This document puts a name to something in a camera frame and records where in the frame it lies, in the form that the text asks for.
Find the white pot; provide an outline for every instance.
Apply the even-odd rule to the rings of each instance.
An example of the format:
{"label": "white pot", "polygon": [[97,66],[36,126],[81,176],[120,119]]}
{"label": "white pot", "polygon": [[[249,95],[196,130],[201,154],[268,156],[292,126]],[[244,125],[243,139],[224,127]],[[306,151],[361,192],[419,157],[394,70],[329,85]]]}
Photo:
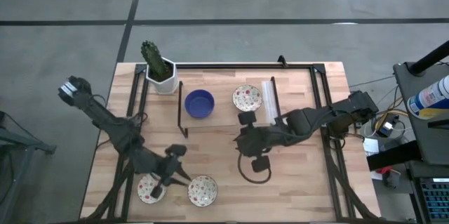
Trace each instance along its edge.
{"label": "white pot", "polygon": [[176,91],[177,85],[179,84],[179,81],[177,80],[176,63],[166,58],[162,58],[162,60],[170,63],[173,66],[173,75],[162,82],[155,81],[149,77],[149,66],[147,65],[147,79],[148,81],[153,83],[154,87],[156,87],[156,92],[158,94],[170,95]]}

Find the small white plate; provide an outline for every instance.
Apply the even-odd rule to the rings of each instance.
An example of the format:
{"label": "small white plate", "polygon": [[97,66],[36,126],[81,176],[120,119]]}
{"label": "small white plate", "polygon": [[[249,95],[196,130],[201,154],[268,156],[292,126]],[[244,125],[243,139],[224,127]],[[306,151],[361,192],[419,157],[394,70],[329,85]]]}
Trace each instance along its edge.
{"label": "small white plate", "polygon": [[217,198],[217,183],[210,176],[197,176],[191,181],[187,194],[195,206],[208,206]]}
{"label": "small white plate", "polygon": [[162,193],[159,196],[159,198],[154,198],[151,196],[152,190],[153,188],[157,185],[158,181],[156,179],[154,179],[153,177],[151,177],[149,174],[143,176],[138,184],[138,195],[139,198],[147,203],[147,204],[154,204],[156,202],[158,202],[159,200],[161,200],[163,198],[163,196],[166,194],[167,192],[167,188],[162,185]]}
{"label": "small white plate", "polygon": [[262,105],[262,94],[254,86],[244,84],[234,91],[232,101],[240,111],[256,111]]}

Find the spray can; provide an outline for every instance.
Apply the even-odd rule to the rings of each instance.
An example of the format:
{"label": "spray can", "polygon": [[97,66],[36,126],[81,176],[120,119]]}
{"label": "spray can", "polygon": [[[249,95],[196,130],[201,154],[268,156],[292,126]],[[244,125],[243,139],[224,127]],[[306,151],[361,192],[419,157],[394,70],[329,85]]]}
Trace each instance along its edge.
{"label": "spray can", "polygon": [[431,119],[449,112],[449,75],[410,97],[407,108],[420,119]]}

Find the wooden tabletop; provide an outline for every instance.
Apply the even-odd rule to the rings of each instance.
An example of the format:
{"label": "wooden tabletop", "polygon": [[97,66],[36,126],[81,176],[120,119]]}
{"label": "wooden tabletop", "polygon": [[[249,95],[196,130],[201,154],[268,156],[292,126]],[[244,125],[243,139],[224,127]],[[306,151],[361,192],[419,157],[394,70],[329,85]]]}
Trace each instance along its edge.
{"label": "wooden tabletop", "polygon": [[[343,64],[324,64],[333,102],[347,98],[349,87]],[[107,106],[116,116],[126,114],[134,68],[135,63],[119,63],[116,67]],[[178,75],[186,89],[197,86],[196,88],[209,88],[212,91],[223,90],[223,96],[214,96],[215,102],[219,104],[229,102],[232,95],[230,90],[241,83],[260,85],[261,81],[275,77],[282,113],[297,108],[315,107],[308,70],[178,70]],[[135,111],[138,109],[140,92],[141,88],[138,88]],[[321,102],[325,105],[321,84],[320,92]],[[237,170],[238,151],[232,140],[239,134],[238,119],[235,117],[234,121],[224,121],[224,126],[219,126],[215,121],[205,127],[193,127],[189,129],[189,138],[185,139],[177,127],[177,99],[177,93],[157,95],[150,85],[145,108],[149,119],[142,127],[145,147],[163,155],[164,149],[169,145],[185,144],[188,151],[182,158],[184,170],[192,178],[203,174],[213,177],[218,184],[217,199],[212,205],[199,208],[189,201],[186,187],[171,185],[160,202],[149,205],[138,197],[136,187],[141,175],[136,175],[128,221],[335,220],[319,131],[303,143],[291,147],[275,147],[269,153],[272,179],[263,185],[254,185],[244,180]],[[234,109],[225,112],[238,114],[238,110]],[[107,139],[107,134],[102,132],[99,143]],[[343,152],[351,186],[365,205],[379,216],[380,210],[361,140],[348,137]],[[103,145],[96,152],[81,217],[92,213],[109,191],[117,159],[118,154],[110,144]],[[265,172],[253,173],[249,159],[243,159],[242,169],[248,177],[255,180],[261,180],[267,175]],[[344,209],[343,195],[339,188]],[[123,190],[119,195],[117,213],[121,212],[122,199]]]}

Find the concrete floor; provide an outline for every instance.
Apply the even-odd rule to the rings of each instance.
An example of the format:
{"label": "concrete floor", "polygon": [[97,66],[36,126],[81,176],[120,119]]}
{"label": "concrete floor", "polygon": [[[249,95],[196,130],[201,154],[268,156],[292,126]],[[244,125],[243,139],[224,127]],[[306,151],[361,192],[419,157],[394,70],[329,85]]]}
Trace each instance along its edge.
{"label": "concrete floor", "polygon": [[[126,20],[132,0],[0,0],[0,20]],[[139,0],[135,19],[446,18],[448,0]],[[36,154],[15,219],[76,220],[98,130],[63,103],[57,89],[70,75],[107,96],[124,26],[0,26],[0,110],[13,115],[55,155]],[[140,43],[155,41],[178,62],[342,61],[349,84],[392,73],[447,40],[449,24],[135,26],[125,62],[142,62]],[[361,86],[379,100],[393,79]],[[390,95],[379,106],[392,101]],[[408,196],[378,195],[382,215],[413,217]]]}

